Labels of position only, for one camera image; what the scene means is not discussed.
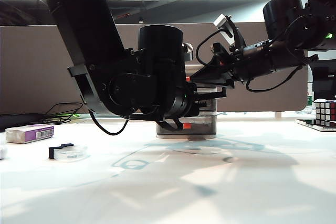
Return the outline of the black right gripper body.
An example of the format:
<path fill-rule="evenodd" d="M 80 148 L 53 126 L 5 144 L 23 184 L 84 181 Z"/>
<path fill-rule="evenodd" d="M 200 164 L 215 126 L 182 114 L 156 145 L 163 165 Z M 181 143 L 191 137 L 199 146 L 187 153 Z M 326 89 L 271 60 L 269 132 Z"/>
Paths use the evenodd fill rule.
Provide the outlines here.
<path fill-rule="evenodd" d="M 211 67 L 216 64 L 225 65 L 229 68 L 229 73 L 232 74 L 234 82 L 246 82 L 244 69 L 241 68 L 243 65 L 241 63 L 240 54 L 229 54 L 219 42 L 212 45 L 212 53 L 213 57 L 211 59 Z"/>

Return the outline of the black triangular right gripper finger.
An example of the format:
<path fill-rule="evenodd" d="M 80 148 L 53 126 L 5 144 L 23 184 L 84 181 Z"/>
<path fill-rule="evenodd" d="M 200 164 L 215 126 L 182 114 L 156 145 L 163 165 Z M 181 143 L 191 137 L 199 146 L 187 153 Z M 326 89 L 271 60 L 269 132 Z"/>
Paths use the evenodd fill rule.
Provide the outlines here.
<path fill-rule="evenodd" d="M 210 87 L 220 87 L 226 89 L 234 89 L 235 84 L 232 81 L 229 82 L 219 82 L 219 81 L 195 81 L 198 84 Z"/>
<path fill-rule="evenodd" d="M 219 81 L 229 82 L 233 80 L 232 74 L 229 73 L 229 68 L 225 65 L 216 64 L 215 66 L 203 66 L 190 76 L 190 80 L 195 81 Z"/>

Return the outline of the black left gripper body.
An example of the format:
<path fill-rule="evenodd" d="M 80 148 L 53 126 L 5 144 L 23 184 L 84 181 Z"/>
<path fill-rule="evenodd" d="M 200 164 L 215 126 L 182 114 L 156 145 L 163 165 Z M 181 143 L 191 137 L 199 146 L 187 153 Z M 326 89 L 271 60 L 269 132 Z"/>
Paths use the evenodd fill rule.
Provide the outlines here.
<path fill-rule="evenodd" d="M 188 112 L 186 113 L 187 117 L 194 117 L 199 115 L 199 106 L 196 100 L 198 95 L 197 93 L 197 85 L 193 82 L 187 82 L 187 86 L 189 88 L 189 99 L 188 99 Z"/>

